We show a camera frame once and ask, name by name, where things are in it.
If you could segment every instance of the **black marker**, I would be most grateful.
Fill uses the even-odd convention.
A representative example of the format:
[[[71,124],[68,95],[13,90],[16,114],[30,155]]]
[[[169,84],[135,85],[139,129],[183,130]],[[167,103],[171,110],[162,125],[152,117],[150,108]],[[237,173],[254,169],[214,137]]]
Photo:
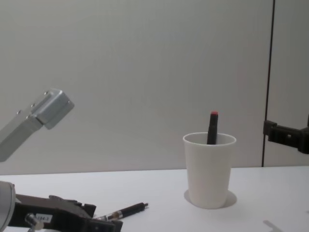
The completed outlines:
[[[126,218],[128,216],[133,215],[133,214],[137,214],[141,211],[144,211],[147,206],[148,206],[148,203],[135,204],[135,205],[130,206],[128,208],[115,211],[111,214],[108,214],[108,215],[105,215],[105,216],[102,216],[102,217],[98,217],[96,219],[97,220],[103,220],[103,221],[111,221],[111,220],[118,220],[118,219],[121,219],[121,218]]]
[[[214,145],[217,141],[217,125],[218,125],[218,112],[211,112],[211,119],[208,127],[207,144]]]

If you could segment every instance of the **white table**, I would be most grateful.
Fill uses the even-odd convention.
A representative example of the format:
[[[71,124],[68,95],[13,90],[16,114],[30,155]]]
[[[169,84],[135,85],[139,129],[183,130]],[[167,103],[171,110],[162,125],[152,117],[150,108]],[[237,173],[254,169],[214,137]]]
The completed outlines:
[[[237,202],[217,210],[197,208],[185,199],[186,170],[17,175],[1,180],[14,183],[18,194],[53,194],[95,204],[98,216],[148,202],[149,209],[123,220],[123,232],[309,231],[309,167],[232,169],[229,189]],[[277,229],[267,225],[271,223]]]

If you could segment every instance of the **cup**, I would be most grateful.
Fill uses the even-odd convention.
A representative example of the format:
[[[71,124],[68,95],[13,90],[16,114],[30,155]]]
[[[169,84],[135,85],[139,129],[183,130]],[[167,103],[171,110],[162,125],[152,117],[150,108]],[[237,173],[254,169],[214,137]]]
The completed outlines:
[[[199,132],[183,137],[189,197],[200,208],[217,209],[227,199],[236,138],[218,133],[217,144],[208,145],[207,136]]]

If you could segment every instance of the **white wall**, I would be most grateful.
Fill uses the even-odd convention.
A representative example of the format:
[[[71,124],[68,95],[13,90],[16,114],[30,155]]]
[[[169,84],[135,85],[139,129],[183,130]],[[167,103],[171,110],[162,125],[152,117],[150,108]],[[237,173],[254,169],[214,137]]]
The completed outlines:
[[[309,1],[276,1],[268,120],[302,129],[309,114]],[[265,166],[309,165],[309,155],[271,142]]]
[[[44,90],[76,107],[33,135],[0,174],[184,167],[182,136],[238,139],[260,166],[269,0],[0,1],[0,127]]]

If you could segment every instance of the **sticker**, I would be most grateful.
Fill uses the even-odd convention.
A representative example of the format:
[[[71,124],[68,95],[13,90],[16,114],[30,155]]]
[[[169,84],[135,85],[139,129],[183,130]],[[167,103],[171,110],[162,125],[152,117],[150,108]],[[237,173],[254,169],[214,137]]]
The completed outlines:
[[[50,223],[52,221],[53,215],[50,215],[50,214],[37,214],[35,217],[37,219],[41,220],[44,223]]]

